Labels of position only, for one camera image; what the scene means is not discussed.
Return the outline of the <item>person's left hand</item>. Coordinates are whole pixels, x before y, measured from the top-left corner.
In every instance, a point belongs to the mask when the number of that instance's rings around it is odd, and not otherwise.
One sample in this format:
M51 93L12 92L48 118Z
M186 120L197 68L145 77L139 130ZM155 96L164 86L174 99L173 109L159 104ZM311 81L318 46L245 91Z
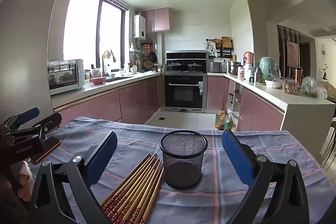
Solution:
M1 194L12 190L13 184L8 179L8 172L14 176L14 184L17 186L17 195L23 201L30 201L32 195L31 182L33 179L31 170L26 161L21 161L14 165L14 170L5 168L1 169Z

